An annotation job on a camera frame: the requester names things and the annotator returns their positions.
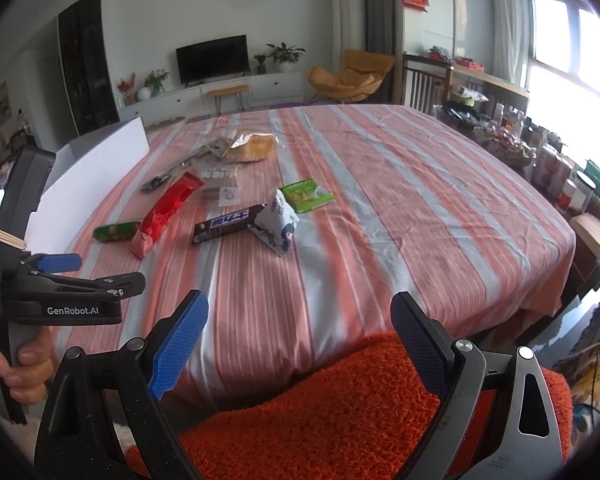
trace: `green snack package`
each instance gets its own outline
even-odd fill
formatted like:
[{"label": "green snack package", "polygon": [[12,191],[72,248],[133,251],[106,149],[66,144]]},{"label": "green snack package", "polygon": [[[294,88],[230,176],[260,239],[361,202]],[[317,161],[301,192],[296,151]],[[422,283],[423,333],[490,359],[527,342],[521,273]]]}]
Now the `green snack package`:
[{"label": "green snack package", "polygon": [[131,240],[138,231],[140,222],[122,222],[96,227],[93,237],[99,242],[113,242],[116,240]]},{"label": "green snack package", "polygon": [[289,184],[280,191],[296,213],[306,213],[335,199],[333,193],[318,186],[313,179]]}]

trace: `red snack package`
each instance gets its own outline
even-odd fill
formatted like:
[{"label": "red snack package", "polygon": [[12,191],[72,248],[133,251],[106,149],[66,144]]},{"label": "red snack package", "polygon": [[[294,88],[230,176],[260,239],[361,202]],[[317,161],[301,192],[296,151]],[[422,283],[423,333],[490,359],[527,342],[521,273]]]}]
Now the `red snack package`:
[{"label": "red snack package", "polygon": [[141,260],[147,256],[171,217],[176,214],[191,193],[204,185],[205,183],[198,177],[190,173],[183,174],[144,217],[129,245],[131,252]]}]

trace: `curtain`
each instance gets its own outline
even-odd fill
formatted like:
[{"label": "curtain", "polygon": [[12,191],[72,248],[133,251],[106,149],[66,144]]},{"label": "curtain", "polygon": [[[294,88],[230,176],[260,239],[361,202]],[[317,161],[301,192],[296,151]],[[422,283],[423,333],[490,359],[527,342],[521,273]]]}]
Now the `curtain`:
[{"label": "curtain", "polygon": [[[395,1],[365,0],[366,51],[395,56]],[[394,73],[389,72],[369,102],[389,103],[394,91]]]},{"label": "curtain", "polygon": [[524,51],[525,13],[522,0],[493,0],[495,13],[495,75],[520,84]]},{"label": "curtain", "polygon": [[333,73],[343,69],[347,48],[365,49],[365,0],[331,0],[333,9]]}]

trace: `black cabinet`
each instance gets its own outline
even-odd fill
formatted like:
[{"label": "black cabinet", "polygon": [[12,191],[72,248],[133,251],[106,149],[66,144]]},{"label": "black cabinet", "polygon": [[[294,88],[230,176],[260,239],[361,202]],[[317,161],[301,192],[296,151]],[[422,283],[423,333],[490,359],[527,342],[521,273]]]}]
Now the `black cabinet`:
[{"label": "black cabinet", "polygon": [[58,16],[64,82],[80,135],[120,120],[111,91],[100,0],[79,0]]}]

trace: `chair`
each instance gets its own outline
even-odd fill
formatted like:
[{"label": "chair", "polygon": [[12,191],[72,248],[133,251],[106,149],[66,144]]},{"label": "chair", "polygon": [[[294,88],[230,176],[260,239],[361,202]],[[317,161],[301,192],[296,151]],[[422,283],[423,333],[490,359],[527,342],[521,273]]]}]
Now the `chair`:
[{"label": "chair", "polygon": [[394,67],[395,57],[361,50],[344,51],[344,70],[335,75],[314,66],[307,77],[315,98],[323,94],[343,103],[363,101],[376,92],[384,76]]}]

